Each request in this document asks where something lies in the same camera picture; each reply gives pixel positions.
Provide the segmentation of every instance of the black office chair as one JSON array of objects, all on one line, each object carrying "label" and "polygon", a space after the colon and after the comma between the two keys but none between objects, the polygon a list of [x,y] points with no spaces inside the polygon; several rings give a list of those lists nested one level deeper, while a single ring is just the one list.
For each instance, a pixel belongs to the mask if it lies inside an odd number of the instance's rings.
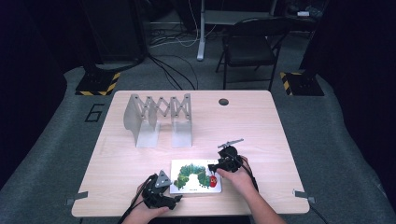
[{"label": "black office chair", "polygon": [[270,81],[268,91],[271,91],[281,43],[290,27],[291,22],[287,18],[252,18],[233,25],[222,38],[223,52],[216,68],[218,72],[219,66],[224,64],[223,89],[227,84],[227,66],[256,66],[256,71],[261,65],[272,65],[270,78],[254,79]]}]

